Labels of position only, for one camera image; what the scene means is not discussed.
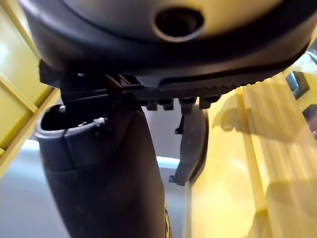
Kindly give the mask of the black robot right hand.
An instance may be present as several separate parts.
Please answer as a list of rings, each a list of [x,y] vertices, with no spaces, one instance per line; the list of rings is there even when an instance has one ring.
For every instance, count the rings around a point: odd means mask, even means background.
[[[39,119],[45,175],[73,238],[169,238],[165,192],[142,110],[178,99],[180,164],[206,159],[204,110],[272,77],[308,48],[314,0],[22,0],[39,78],[62,104]]]

